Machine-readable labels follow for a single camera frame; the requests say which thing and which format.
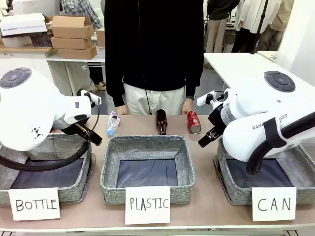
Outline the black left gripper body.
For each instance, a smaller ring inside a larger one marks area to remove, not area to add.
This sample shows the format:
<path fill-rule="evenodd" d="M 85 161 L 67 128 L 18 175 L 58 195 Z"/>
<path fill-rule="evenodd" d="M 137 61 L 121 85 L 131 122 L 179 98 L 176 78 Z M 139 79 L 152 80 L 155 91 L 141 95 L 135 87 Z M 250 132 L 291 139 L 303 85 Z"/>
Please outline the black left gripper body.
<path fill-rule="evenodd" d="M 65 128 L 64 133 L 67 135 L 79 135 L 82 138 L 88 138 L 90 130 L 83 121 L 79 121 Z"/>

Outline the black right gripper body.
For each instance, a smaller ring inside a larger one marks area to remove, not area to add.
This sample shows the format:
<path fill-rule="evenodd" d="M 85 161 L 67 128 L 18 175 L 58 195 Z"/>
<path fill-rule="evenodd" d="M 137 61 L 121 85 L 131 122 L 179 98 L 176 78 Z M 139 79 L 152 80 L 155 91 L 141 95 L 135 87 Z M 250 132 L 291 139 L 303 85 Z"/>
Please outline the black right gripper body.
<path fill-rule="evenodd" d="M 213 125 L 210 133 L 223 134 L 226 125 L 221 118 L 221 110 L 223 106 L 218 106 L 209 114 L 208 120 Z"/>

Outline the person left hand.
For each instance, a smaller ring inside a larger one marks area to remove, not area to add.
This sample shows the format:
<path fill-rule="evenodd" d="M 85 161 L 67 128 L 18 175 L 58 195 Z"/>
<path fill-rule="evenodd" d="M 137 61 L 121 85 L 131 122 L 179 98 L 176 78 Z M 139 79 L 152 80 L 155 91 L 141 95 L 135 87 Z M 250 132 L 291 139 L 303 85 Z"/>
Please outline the person left hand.
<path fill-rule="evenodd" d="M 192 110 L 193 110 L 193 100 L 190 98 L 186 98 L 182 106 L 182 115 L 187 115 Z"/>

